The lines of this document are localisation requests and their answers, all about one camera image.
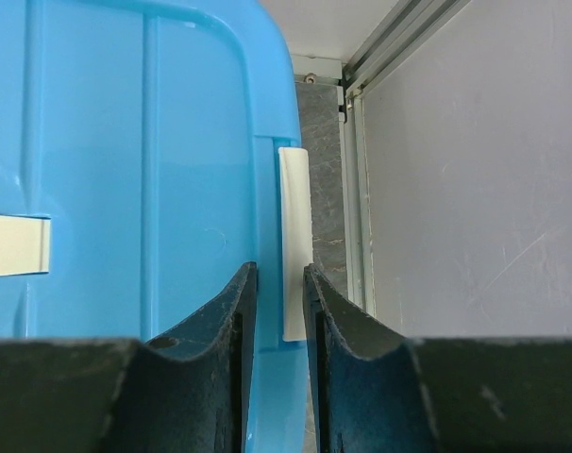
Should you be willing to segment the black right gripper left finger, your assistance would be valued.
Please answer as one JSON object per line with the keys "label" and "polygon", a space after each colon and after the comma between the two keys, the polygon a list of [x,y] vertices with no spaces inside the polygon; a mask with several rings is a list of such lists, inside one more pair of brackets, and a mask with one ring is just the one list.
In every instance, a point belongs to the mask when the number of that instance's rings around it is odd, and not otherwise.
{"label": "black right gripper left finger", "polygon": [[241,452],[257,266],[148,342],[0,340],[0,452]]}

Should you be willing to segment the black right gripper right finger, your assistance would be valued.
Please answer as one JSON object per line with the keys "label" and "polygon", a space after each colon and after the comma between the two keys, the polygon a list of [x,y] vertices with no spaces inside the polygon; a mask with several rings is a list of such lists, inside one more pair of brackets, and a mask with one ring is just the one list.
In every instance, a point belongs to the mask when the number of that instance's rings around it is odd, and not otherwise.
{"label": "black right gripper right finger", "polygon": [[572,452],[572,337],[405,337],[303,278],[320,451]]}

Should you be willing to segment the light blue plastic lid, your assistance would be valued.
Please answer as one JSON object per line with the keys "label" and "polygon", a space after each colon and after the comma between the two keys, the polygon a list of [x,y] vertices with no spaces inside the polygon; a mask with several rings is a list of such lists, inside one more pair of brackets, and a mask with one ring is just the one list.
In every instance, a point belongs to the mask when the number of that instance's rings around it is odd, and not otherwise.
{"label": "light blue plastic lid", "polygon": [[298,452],[307,351],[283,339],[287,45],[256,1],[0,1],[0,214],[50,267],[0,277],[0,338],[151,339],[258,266],[249,452]]}

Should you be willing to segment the white plastic tub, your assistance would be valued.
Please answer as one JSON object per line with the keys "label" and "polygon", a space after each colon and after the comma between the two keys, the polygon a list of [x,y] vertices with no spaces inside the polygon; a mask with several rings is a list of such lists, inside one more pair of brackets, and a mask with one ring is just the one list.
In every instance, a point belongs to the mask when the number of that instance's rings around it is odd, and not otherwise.
{"label": "white plastic tub", "polygon": [[283,340],[306,339],[304,268],[313,263],[311,185],[308,151],[278,150],[282,236]]}

